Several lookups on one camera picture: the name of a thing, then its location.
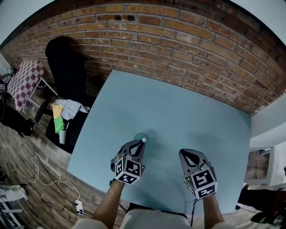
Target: white cable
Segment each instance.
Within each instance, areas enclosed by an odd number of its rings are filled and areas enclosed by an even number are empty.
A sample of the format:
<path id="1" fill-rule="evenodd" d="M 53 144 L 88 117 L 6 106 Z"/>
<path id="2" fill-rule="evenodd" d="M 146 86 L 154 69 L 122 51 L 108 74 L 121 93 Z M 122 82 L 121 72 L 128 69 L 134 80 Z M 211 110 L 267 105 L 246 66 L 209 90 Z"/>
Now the white cable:
<path id="1" fill-rule="evenodd" d="M 74 186 L 71 182 L 69 182 L 69 181 L 60 181 L 60 180 L 56 180 L 56 181 L 54 181 L 54 182 L 52 182 L 51 184 L 44 184 L 43 182 L 41 182 L 40 181 L 40 167 L 39 167 L 39 162 L 37 161 L 37 159 L 36 158 L 32 158 L 32 162 L 37 166 L 37 178 L 34 180 L 34 181 L 30 181 L 30 180 L 28 180 L 22 173 L 20 173 L 18 170 L 13 170 L 13 182 L 14 182 L 14 184 L 15 184 L 15 180 L 14 180 L 14 171 L 17 171 L 20 175 L 22 175 L 25 179 L 26 179 L 26 181 L 27 182 L 31 182 L 31 183 L 35 183 L 37 180 L 42 184 L 42 185 L 45 185 L 45 186 L 50 186 L 50 185 L 52 185 L 53 183 L 55 183 L 55 182 L 59 182 L 59 183 L 70 183 L 72 186 Z M 74 188 L 77 190 L 77 192 L 78 192 L 78 194 L 79 194 L 79 197 L 77 198 L 77 200 L 80 200 L 80 192 L 78 191 L 78 189 L 76 188 L 76 186 L 74 186 Z"/>
<path id="2" fill-rule="evenodd" d="M 258 152 L 257 152 L 257 154 L 256 154 L 256 164 L 257 164 L 257 170 L 256 170 L 256 174 L 255 174 L 255 177 L 254 177 L 253 179 L 256 179 L 256 177 L 257 177 L 257 173 L 258 173 L 258 160 L 257 160 L 257 156 L 258 156 L 259 152 L 260 152 L 260 151 L 258 151 Z"/>

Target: white towel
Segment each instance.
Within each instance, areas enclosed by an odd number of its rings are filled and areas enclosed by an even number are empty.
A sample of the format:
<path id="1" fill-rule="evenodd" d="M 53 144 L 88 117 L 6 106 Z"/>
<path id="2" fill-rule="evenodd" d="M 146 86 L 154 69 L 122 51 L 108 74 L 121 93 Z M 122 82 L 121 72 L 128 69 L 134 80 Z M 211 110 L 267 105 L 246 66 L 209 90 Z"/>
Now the white towel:
<path id="1" fill-rule="evenodd" d="M 55 105 L 63 105 L 61 116 L 65 120 L 73 119 L 79 111 L 88 113 L 90 110 L 88 106 L 84 106 L 81 103 L 70 99 L 58 99 L 55 101 Z"/>

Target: table top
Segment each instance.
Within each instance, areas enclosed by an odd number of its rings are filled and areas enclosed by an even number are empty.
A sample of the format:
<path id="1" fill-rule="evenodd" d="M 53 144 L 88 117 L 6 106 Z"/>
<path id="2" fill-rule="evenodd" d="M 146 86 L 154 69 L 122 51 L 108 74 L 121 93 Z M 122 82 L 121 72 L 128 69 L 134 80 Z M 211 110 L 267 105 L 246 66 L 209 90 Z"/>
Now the table top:
<path id="1" fill-rule="evenodd" d="M 16 110 L 24 109 L 27 97 L 32 93 L 43 74 L 43 65 L 39 60 L 22 61 L 19 65 L 19 71 L 8 84 L 8 93 L 15 99 Z"/>
<path id="2" fill-rule="evenodd" d="M 110 160 L 137 133 L 150 137 L 134 185 L 122 199 L 170 212 L 190 214 L 195 197 L 187 189 L 181 148 L 203 152 L 212 163 L 222 213 L 235 209 L 248 161 L 248 114 L 190 90 L 134 74 L 112 71 L 81 130 L 68 172 L 106 192 L 114 178 Z M 202 214 L 202 201 L 195 214 Z"/>

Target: green cloth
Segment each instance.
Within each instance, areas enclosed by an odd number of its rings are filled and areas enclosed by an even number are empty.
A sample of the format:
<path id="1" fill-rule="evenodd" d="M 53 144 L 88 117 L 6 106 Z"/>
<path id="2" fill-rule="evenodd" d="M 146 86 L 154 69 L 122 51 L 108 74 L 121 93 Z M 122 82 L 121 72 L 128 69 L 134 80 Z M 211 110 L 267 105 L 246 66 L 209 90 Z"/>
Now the green cloth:
<path id="1" fill-rule="evenodd" d="M 55 123 L 55 133 L 58 134 L 60 130 L 64 130 L 64 123 L 62 116 L 57 117 L 54 119 Z"/>

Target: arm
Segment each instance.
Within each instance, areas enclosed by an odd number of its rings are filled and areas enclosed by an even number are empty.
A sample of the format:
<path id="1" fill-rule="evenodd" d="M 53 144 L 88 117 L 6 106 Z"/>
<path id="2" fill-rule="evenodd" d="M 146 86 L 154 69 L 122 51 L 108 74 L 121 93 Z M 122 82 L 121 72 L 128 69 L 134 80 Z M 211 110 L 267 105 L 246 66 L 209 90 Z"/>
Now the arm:
<path id="1" fill-rule="evenodd" d="M 123 188 L 123 182 L 113 181 L 99 207 L 93 213 L 92 218 L 104 223 L 108 229 L 112 229 L 114 226 Z"/>
<path id="2" fill-rule="evenodd" d="M 215 195 L 209 195 L 203 199 L 205 214 L 205 229 L 210 229 L 214 225 L 224 222 Z"/>

